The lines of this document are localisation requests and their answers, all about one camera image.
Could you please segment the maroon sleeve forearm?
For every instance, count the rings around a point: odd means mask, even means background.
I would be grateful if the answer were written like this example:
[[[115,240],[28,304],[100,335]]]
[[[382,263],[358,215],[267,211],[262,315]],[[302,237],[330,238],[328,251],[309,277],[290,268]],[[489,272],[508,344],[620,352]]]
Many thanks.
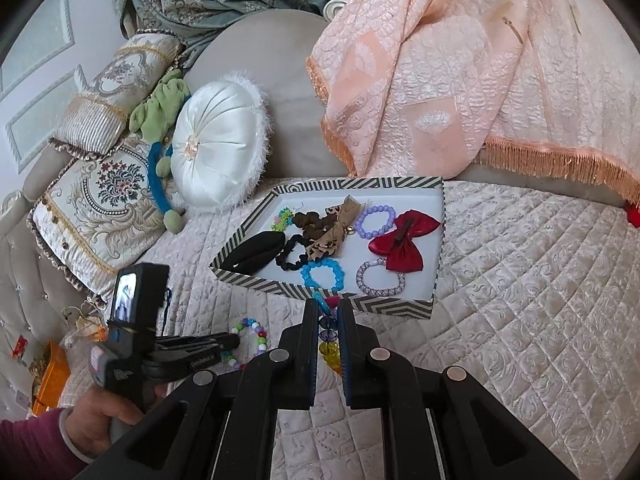
[[[1,422],[2,479],[73,479],[92,459],[70,442],[68,408],[38,417]]]

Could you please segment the person's left hand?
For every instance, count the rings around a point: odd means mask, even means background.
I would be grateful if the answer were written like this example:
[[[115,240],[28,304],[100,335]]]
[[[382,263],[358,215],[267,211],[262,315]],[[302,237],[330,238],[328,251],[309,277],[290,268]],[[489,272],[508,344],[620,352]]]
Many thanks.
[[[92,385],[62,420],[66,440],[88,458],[97,458],[111,445],[111,421],[117,419],[134,426],[148,410],[141,411],[134,402]]]

